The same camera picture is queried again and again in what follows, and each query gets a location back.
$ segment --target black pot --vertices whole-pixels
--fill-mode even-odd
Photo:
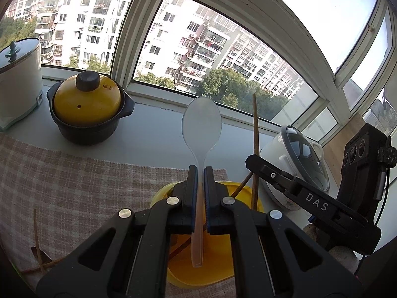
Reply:
[[[59,86],[63,82],[51,86],[47,92],[47,98],[50,103],[50,113],[52,119],[61,131],[62,135],[69,141],[78,145],[94,145],[105,141],[116,130],[119,120],[122,117],[129,116],[134,110],[135,103],[131,97],[124,91],[120,84],[116,83],[121,96],[120,107],[117,113],[109,120],[90,127],[75,127],[64,123],[56,116],[54,112],[54,97]]]

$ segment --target apartment building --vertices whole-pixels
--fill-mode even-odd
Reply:
[[[44,64],[62,66],[70,56],[87,68],[93,56],[108,65],[131,0],[14,0],[8,17],[36,17],[35,36],[41,43]]]
[[[173,78],[176,89],[195,94],[215,68],[231,68],[289,99],[304,84],[279,55],[233,21],[193,0],[164,0],[135,76],[151,72]]]

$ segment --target white container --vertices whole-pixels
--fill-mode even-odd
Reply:
[[[23,119],[43,100],[40,41],[11,42],[0,52],[0,131]]]
[[[309,142],[301,132],[283,125],[281,132],[261,150],[261,157],[281,170],[329,192],[330,183],[323,162],[324,151],[317,142]],[[301,207],[262,180],[270,197],[279,205],[297,211]]]

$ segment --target pot lid knob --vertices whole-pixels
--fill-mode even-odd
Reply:
[[[17,44],[15,40],[11,41],[9,44],[9,51],[5,54],[6,57],[11,57],[11,61],[17,59],[17,52],[21,50],[21,47]]]
[[[83,71],[76,77],[76,87],[82,92],[90,92],[98,88],[100,76],[96,71]]]

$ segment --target plaid tablecloth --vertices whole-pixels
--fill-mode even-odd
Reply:
[[[225,170],[215,179],[228,180]],[[149,208],[163,186],[187,170],[119,164],[38,148],[0,133],[0,239],[19,270],[36,267],[33,209],[40,248],[52,260],[88,238],[120,208]],[[34,288],[41,273],[27,276]],[[234,297],[234,279],[199,290],[167,284],[166,297]]]

